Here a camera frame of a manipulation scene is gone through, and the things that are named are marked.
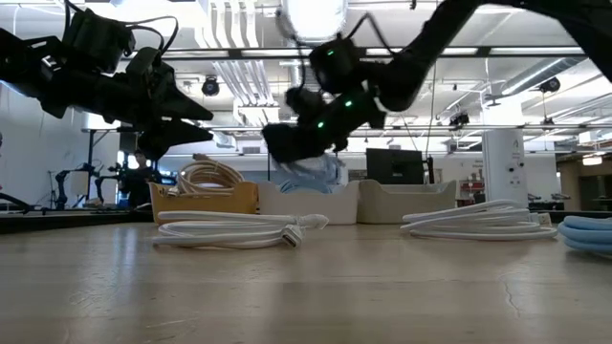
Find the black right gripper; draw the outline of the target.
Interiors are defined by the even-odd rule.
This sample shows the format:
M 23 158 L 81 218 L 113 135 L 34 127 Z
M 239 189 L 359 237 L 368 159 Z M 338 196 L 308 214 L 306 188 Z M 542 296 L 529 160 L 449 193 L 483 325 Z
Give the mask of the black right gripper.
M 322 155 L 334 146 L 346 147 L 350 134 L 365 123 L 382 129 L 386 113 L 379 109 L 374 96 L 362 85 L 350 88 L 325 103 L 320 93 L 306 88 L 290 88 L 286 104 L 307 117 L 305 129 L 288 124 L 266 125 L 261 133 L 268 151 L 276 162 L 295 162 Z

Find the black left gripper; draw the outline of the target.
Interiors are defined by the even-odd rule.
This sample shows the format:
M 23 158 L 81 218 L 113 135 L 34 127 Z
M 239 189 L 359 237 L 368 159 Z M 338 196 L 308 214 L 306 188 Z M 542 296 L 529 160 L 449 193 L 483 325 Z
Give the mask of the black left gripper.
M 125 71 L 112 76 L 63 67 L 53 73 L 40 97 L 42 109 L 62 118 L 70 107 L 135 127 L 151 127 L 163 117 L 211 120 L 213 114 L 177 88 L 174 69 L 153 48 L 143 48 Z M 175 145 L 213 140 L 190 124 L 161 124 L 143 131 L 138 148 L 157 161 Z

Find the person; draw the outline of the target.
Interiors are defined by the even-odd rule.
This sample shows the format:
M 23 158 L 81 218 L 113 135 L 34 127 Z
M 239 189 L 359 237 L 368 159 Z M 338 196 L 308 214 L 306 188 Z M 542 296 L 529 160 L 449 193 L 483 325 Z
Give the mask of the person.
M 128 169 L 120 183 L 120 190 L 128 194 L 128 206 L 130 208 L 148 204 L 151 200 L 149 184 L 161 181 L 161 174 L 146 164 L 147 158 L 142 150 L 137 149 L 134 152 L 134 157 L 138 167 Z

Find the white plastic bin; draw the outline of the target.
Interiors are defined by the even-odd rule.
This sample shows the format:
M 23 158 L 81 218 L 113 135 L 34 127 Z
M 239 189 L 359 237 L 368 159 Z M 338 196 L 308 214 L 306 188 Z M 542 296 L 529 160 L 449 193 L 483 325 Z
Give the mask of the white plastic bin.
M 332 226 L 348 226 L 357 222 L 359 183 L 339 185 L 332 193 L 324 194 L 313 189 L 281 193 L 271 182 L 258 185 L 259 212 L 262 215 L 310 215 L 328 218 Z

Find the yellow plastic bin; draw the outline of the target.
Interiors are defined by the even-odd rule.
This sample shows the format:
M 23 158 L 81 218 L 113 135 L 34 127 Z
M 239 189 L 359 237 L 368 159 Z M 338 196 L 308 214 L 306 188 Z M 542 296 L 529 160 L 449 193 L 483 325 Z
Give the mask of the yellow plastic bin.
M 169 189 L 169 185 L 149 184 L 152 212 L 157 225 L 171 223 L 171 220 L 160 218 L 159 213 L 164 211 L 216 211 L 255 214 L 258 206 L 258 187 L 256 183 L 239 183 L 226 196 L 170 196 L 167 193 Z

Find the black monitor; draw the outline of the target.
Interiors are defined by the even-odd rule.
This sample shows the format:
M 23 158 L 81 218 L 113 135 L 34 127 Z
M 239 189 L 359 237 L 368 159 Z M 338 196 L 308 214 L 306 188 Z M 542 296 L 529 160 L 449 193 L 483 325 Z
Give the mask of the black monitor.
M 425 161 L 421 151 L 367 148 L 366 172 L 380 184 L 424 184 Z

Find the bright ceiling lamp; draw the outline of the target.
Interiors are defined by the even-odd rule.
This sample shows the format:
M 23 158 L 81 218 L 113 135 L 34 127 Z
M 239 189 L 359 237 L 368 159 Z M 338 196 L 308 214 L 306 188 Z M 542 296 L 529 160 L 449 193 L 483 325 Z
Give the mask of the bright ceiling lamp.
M 348 0 L 281 0 L 281 9 L 299 40 L 321 43 L 343 30 Z

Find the grey plastic bin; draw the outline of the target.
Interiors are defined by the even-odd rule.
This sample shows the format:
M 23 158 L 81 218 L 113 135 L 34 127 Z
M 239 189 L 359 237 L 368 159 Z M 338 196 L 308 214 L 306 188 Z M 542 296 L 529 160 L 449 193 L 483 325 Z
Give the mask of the grey plastic bin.
M 357 221 L 367 225 L 396 225 L 404 215 L 456 207 L 457 181 L 435 184 L 359 184 Z

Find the white round pillar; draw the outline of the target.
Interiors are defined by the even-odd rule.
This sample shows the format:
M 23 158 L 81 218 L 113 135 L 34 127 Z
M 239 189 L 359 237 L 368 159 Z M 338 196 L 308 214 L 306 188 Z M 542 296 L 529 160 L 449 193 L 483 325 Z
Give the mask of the white round pillar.
M 528 190 L 522 132 L 518 129 L 487 131 L 482 143 L 486 200 L 510 200 L 527 207 Z

